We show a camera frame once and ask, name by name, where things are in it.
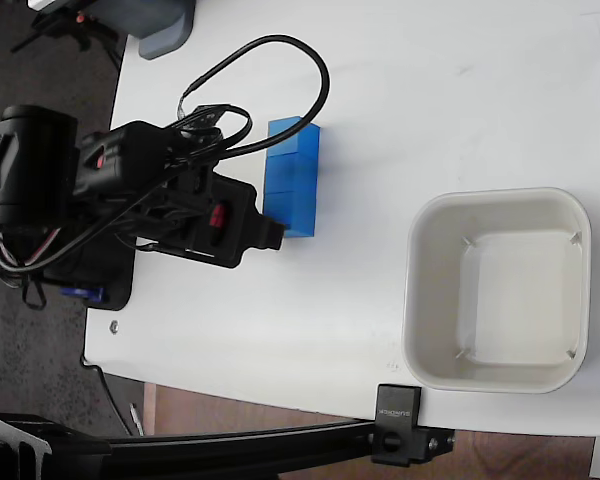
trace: white table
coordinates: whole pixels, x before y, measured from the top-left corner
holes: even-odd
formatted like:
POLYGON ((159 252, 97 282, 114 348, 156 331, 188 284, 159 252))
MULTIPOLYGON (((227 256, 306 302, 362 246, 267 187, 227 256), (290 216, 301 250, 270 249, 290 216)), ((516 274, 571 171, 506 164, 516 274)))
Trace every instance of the white table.
MULTIPOLYGON (((600 435, 600 0, 200 0, 177 52, 147 62, 129 40, 113 126, 170 123, 193 79, 270 33, 305 40, 332 74, 316 119, 315 238, 248 251, 235 270, 138 254, 129 304, 89 311, 87 358, 139 380, 373 418, 379 383, 417 385, 401 343, 415 213, 445 192, 555 186, 593 227, 584 365, 546 395, 426 390, 420 423, 600 435)), ((186 105, 240 105, 255 139, 317 89, 309 60, 269 45, 186 105)), ((259 153, 219 171, 262 192, 263 167, 259 153)))

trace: white plastic bin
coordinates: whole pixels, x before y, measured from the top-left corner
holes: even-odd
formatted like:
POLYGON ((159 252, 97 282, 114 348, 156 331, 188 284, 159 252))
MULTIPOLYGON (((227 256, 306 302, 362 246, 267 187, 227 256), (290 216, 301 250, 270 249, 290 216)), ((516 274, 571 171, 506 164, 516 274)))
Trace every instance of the white plastic bin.
POLYGON ((405 360, 425 386, 546 393, 576 373, 589 327, 591 227, 555 188, 457 193, 409 238, 405 360))

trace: blue component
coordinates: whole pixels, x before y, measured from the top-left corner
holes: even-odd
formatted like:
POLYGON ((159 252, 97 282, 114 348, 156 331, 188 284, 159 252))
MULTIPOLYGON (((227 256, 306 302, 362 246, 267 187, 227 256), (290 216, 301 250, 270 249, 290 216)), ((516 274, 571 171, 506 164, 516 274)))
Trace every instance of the blue component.
POLYGON ((104 288, 61 288, 60 293, 67 297, 84 298, 94 303, 104 300, 104 288))
MULTIPOLYGON (((269 136, 273 137, 278 133, 298 123, 301 117, 283 118, 269 122, 269 136)), ((293 137, 284 142, 274 145, 267 150, 267 157, 276 155, 286 155, 288 153, 302 153, 309 158, 318 158, 318 149, 320 146, 320 127, 310 123, 293 137)))
MULTIPOLYGON (((300 117, 269 122, 269 136, 286 130, 300 117)), ((284 224, 285 237, 313 237, 318 189, 320 127, 310 124, 267 151, 264 215, 284 224)))

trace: gray floor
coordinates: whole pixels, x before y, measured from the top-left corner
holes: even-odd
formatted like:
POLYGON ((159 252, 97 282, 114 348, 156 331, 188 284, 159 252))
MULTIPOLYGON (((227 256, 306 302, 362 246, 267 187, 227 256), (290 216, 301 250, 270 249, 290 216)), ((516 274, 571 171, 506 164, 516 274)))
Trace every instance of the gray floor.
MULTIPOLYGON (((30 30, 26 2, 0 1, 0 113, 37 104, 69 113, 80 135, 106 131, 117 73, 98 44, 78 53, 72 39, 42 38, 18 54, 9 48, 30 30)), ((50 306, 34 312, 20 292, 0 283, 0 411, 36 413, 95 435, 121 435, 97 374, 79 367, 85 309, 49 292, 50 306)), ((142 385, 110 378, 118 404, 142 405, 142 385)))

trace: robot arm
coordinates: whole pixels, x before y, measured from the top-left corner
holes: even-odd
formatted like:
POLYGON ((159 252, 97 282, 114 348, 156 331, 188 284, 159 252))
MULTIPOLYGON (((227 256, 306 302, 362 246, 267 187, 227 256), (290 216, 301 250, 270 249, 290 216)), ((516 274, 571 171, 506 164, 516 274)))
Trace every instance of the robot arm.
MULTIPOLYGON (((78 149, 74 118, 40 107, 8 108, 0 121, 0 277, 22 287, 39 286, 45 279, 93 287, 111 272, 78 274, 77 257, 84 257, 83 249, 95 240, 105 239, 228 268, 236 267, 248 248, 278 250, 284 226, 258 213, 255 188, 213 170, 223 159, 293 136, 320 111, 328 90, 328 71, 315 51, 292 37, 271 35, 247 44, 193 82, 180 100, 181 118, 167 127, 136 121, 91 135, 78 149), (187 95, 270 42, 296 46, 319 67, 320 94, 298 123, 271 138, 236 146, 252 127, 242 108, 205 105, 183 115, 187 95), (226 113, 245 118, 244 127, 227 138, 216 126, 226 113), (136 246, 137 237, 150 242, 136 246), (71 272, 67 264, 73 265, 71 272)), ((104 255, 107 248, 100 245, 98 251, 104 255)), ((93 254, 86 256, 93 266, 93 254)))

